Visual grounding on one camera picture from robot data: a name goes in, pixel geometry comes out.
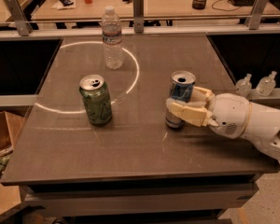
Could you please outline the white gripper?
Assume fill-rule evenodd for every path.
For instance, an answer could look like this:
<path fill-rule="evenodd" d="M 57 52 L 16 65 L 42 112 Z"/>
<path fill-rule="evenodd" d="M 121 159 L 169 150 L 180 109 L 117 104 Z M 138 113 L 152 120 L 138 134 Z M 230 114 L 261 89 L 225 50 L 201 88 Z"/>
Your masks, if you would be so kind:
<path fill-rule="evenodd" d="M 190 100 L 185 103 L 168 98 L 166 107 L 171 114 L 185 122 L 197 127 L 208 125 L 214 133 L 230 139 L 239 137 L 244 131 L 250 111 L 246 98 L 230 93 L 215 96 L 211 90 L 195 86 Z M 212 104 L 211 112 L 205 106 Z"/>

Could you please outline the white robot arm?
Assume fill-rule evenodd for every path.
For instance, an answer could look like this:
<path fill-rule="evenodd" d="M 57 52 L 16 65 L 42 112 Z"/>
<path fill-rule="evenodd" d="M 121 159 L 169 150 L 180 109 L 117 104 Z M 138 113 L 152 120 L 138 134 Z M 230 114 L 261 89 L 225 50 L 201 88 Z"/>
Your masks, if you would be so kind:
<path fill-rule="evenodd" d="M 280 161 L 280 109 L 248 101 L 231 93 L 214 95 L 195 87 L 189 102 L 166 101 L 168 111 L 186 123 L 208 127 L 230 139 L 242 138 Z"/>

